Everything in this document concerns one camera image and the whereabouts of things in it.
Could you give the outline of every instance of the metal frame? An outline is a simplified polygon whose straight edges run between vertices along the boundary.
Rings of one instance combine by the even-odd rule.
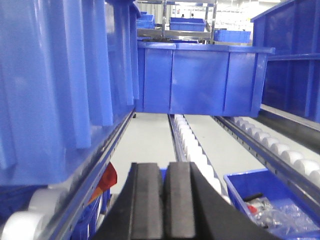
[[[246,132],[236,126],[228,118],[212,116],[212,118],[226,130],[234,139],[247,149],[266,168],[275,174],[284,184],[291,189],[298,198],[320,217],[320,189],[306,177],[294,170],[290,165],[265,148]]]
[[[214,43],[215,37],[215,23],[216,23],[216,13],[217,13],[217,0],[181,0],[181,1],[172,1],[172,0],[137,0],[138,3],[143,4],[162,4],[162,27],[161,30],[157,29],[144,29],[139,28],[137,34],[139,37],[152,37],[152,38],[169,38],[169,39],[183,39],[186,40],[205,40]],[[167,5],[180,5],[181,3],[190,3],[192,6],[201,6],[206,4],[205,9],[205,21],[207,23],[206,29],[208,31],[208,13],[209,7],[213,7],[212,11],[212,22],[211,22],[211,31],[201,32],[201,31],[176,31],[176,30],[166,30],[167,22]]]
[[[320,154],[320,123],[264,104],[256,120]]]
[[[39,240],[69,240],[83,210],[94,192],[102,174],[107,168],[110,158],[123,136],[128,123],[132,119],[134,110],[130,112],[115,130],[110,134],[102,146],[93,156],[92,167],[89,173],[77,186],[76,192],[71,192],[61,210],[53,216],[52,220],[39,236]]]

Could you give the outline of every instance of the blue plastic bin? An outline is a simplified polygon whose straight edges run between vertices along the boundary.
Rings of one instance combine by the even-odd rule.
[[[214,40],[218,42],[249,43],[250,31],[215,30]]]
[[[155,16],[149,14],[142,14],[136,21],[136,27],[138,29],[154,29],[156,25]]]
[[[66,180],[134,108],[130,6],[0,1],[0,185]]]
[[[138,43],[137,112],[257,116],[272,48]]]
[[[102,196],[99,196],[90,205],[88,205],[79,221],[74,227],[73,233],[71,235],[71,240],[89,240],[91,239],[97,231],[97,222],[99,211],[99,203]]]
[[[276,55],[320,53],[320,1],[287,0],[251,19],[253,45]]]
[[[262,103],[320,123],[320,54],[267,63]]]
[[[206,27],[206,21],[201,18],[171,17],[169,22],[170,30],[203,32]]]
[[[224,180],[227,185],[231,202],[238,210],[248,216],[251,216],[251,213],[242,198],[256,193],[263,193],[263,196],[268,198],[271,204],[276,208],[295,204],[304,211],[317,226],[320,224],[320,219],[315,216],[313,211],[308,208],[304,201],[296,197],[286,185],[266,168],[227,174],[224,176]],[[282,239],[319,239],[320,230],[292,233],[290,235],[279,235],[279,237]]]

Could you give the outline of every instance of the white roller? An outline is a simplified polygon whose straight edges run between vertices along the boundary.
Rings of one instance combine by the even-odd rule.
[[[294,164],[299,159],[304,159],[304,156],[301,152],[293,150],[285,150],[281,153],[280,158],[285,161],[287,164]]]
[[[207,179],[209,184],[214,188],[214,190],[216,190],[216,192],[218,194],[221,195],[221,182],[218,178],[210,178],[210,179]]]
[[[241,128],[241,126],[243,125],[243,124],[248,124],[249,122],[247,121],[247,120],[237,120],[236,121],[236,125],[239,127],[239,128]]]
[[[67,190],[64,188],[38,189],[32,195],[28,210],[40,212],[52,217],[61,207],[66,195]]]
[[[228,204],[232,205],[232,204],[231,204],[231,200],[230,200],[230,198],[229,198],[228,196],[223,195],[222,198],[223,198]]]
[[[199,146],[199,145],[197,145],[197,146],[195,146],[195,145],[188,145],[187,147],[186,147],[186,152],[185,152],[186,154],[186,157],[188,158],[188,156],[189,155],[202,155],[202,148]]]
[[[236,123],[238,120],[243,120],[243,118],[240,117],[240,116],[233,116],[233,117],[231,117],[230,119],[231,119],[231,121],[234,122],[234,123]]]
[[[294,162],[293,167],[299,173],[309,176],[312,171],[320,170],[320,165],[310,159],[299,159]]]
[[[182,145],[185,144],[185,141],[187,140],[195,140],[196,136],[193,133],[187,132],[185,134],[182,135]]]
[[[255,127],[255,125],[253,125],[251,123],[244,123],[244,124],[242,124],[241,129],[243,131],[247,132],[250,128],[254,128],[254,127]]]
[[[206,165],[207,165],[207,164],[208,164],[208,158],[207,158],[206,155],[201,154],[201,155],[196,159],[195,162],[199,162],[200,164],[203,164],[203,165],[206,164]]]
[[[6,221],[1,240],[35,240],[47,224],[40,212],[17,211]]]
[[[274,137],[265,137],[262,139],[262,145],[265,146],[267,149],[271,148],[272,144],[279,143],[279,140]]]
[[[214,173],[214,169],[212,168],[212,166],[208,165],[208,164],[200,164],[197,165],[198,169],[200,170],[200,172],[202,173],[202,175],[204,176],[204,178],[209,182],[211,179],[215,178],[215,173]]]
[[[183,130],[188,130],[188,129],[190,129],[190,126],[189,126],[188,124],[180,124],[178,129],[179,129],[179,135],[181,135],[181,132],[182,132]]]
[[[313,170],[309,175],[309,179],[315,185],[320,187],[320,170]]]
[[[179,125],[181,125],[181,124],[188,124],[187,123],[187,121],[185,120],[185,119],[178,119],[177,121],[176,121],[176,124],[177,124],[177,126],[179,127]]]
[[[254,139],[259,143],[261,143],[264,138],[268,137],[270,137],[270,134],[265,131],[258,131],[254,135]]]
[[[258,132],[262,132],[262,129],[261,128],[258,128],[258,127],[250,127],[248,129],[248,134],[252,137],[255,137],[255,134],[258,133]]]
[[[239,117],[239,118],[237,118],[236,120],[235,120],[235,124],[237,125],[237,126],[239,126],[239,124],[241,123],[241,122],[243,122],[244,121],[244,119],[242,118],[242,117]]]
[[[271,152],[273,152],[278,157],[280,157],[284,151],[289,150],[289,149],[290,149],[290,147],[286,144],[283,144],[283,143],[274,143],[270,147]]]
[[[185,153],[187,153],[187,147],[192,148],[192,147],[197,147],[197,146],[199,146],[198,140],[191,139],[191,138],[186,139],[183,144],[183,150]]]

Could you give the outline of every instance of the metal rail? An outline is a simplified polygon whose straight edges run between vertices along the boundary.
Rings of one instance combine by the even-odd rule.
[[[168,122],[170,125],[172,142],[173,142],[173,146],[174,146],[174,153],[176,156],[176,160],[177,160],[177,162],[187,162],[187,157],[186,157],[184,149],[183,149],[183,144],[182,144],[182,140],[179,135],[178,126],[175,123],[175,115],[174,114],[168,114]],[[214,177],[216,179],[219,179],[219,181],[220,181],[222,195],[228,196],[228,193],[227,193],[225,187],[221,184],[221,179],[218,177],[218,174],[217,174],[214,166],[212,165],[211,161],[209,160],[208,155],[206,154],[205,150],[201,146],[194,131],[192,131],[192,133],[194,134],[195,139],[198,141],[199,146],[202,148],[202,154],[204,154],[207,158],[207,164],[212,166]]]
[[[212,117],[320,217],[320,189],[226,117]]]
[[[183,150],[182,141],[179,136],[179,130],[175,124],[175,115],[168,114],[168,122],[171,131],[172,142],[174,146],[174,154],[177,162],[186,162],[187,158]]]
[[[79,217],[87,206],[133,114],[134,111],[130,112],[122,123],[114,129],[108,139],[97,149],[96,154],[92,156],[90,171],[78,185],[77,191],[71,192],[71,196],[66,199],[61,210],[53,216],[48,226],[39,236],[39,240],[70,239]]]
[[[264,104],[256,120],[320,154],[320,123]]]

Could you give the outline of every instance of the bin rim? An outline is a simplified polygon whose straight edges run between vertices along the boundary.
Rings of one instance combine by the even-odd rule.
[[[139,48],[146,49],[171,49],[186,51],[211,51],[211,52],[238,52],[238,53],[265,53],[274,54],[274,47],[257,46],[232,46],[198,43],[171,43],[171,42],[138,42]]]

